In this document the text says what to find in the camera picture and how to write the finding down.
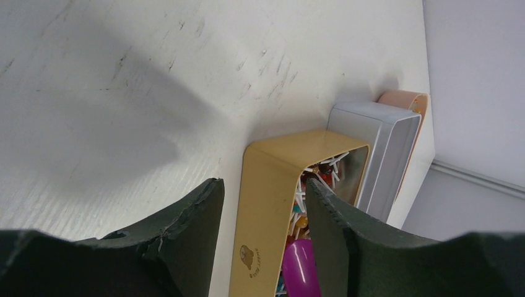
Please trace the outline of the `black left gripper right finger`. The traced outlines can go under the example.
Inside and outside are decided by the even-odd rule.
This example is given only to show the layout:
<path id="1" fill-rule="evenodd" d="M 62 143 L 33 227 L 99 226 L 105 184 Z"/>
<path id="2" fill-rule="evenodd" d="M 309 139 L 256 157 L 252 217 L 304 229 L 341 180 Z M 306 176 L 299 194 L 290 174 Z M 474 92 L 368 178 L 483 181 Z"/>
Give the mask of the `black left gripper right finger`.
<path id="1" fill-rule="evenodd" d="M 523 296 L 524 234 L 437 241 L 344 202 L 318 180 L 306 208 L 323 296 Z"/>

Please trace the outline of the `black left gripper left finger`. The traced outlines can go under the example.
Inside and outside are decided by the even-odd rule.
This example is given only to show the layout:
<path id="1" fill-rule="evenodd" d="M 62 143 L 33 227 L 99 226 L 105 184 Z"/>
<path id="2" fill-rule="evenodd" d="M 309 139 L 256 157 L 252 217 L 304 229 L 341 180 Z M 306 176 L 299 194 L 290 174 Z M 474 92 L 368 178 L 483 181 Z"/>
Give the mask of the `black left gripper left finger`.
<path id="1" fill-rule="evenodd" d="M 103 238 L 1 231 L 2 296 L 207 296 L 225 186 L 209 178 Z"/>

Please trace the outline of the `purple plastic scoop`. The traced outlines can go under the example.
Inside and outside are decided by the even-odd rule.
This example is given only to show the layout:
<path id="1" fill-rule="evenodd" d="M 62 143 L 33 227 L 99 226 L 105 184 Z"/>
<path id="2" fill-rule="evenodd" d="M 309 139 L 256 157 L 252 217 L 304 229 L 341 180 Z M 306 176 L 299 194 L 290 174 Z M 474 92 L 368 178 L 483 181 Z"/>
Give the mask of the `purple plastic scoop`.
<path id="1" fill-rule="evenodd" d="M 285 248 L 282 274 L 288 296 L 321 296 L 312 240 L 298 239 Z"/>

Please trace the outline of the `yellow tin of lollipops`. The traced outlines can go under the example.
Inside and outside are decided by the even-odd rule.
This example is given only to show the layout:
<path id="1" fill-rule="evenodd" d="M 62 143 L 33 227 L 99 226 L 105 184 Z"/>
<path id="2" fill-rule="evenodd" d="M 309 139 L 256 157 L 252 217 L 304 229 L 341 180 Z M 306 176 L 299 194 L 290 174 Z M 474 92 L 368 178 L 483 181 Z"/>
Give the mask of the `yellow tin of lollipops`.
<path id="1" fill-rule="evenodd" d="M 243 156 L 230 296 L 275 296 L 300 177 L 317 163 L 335 164 L 368 143 L 315 129 L 259 140 Z"/>

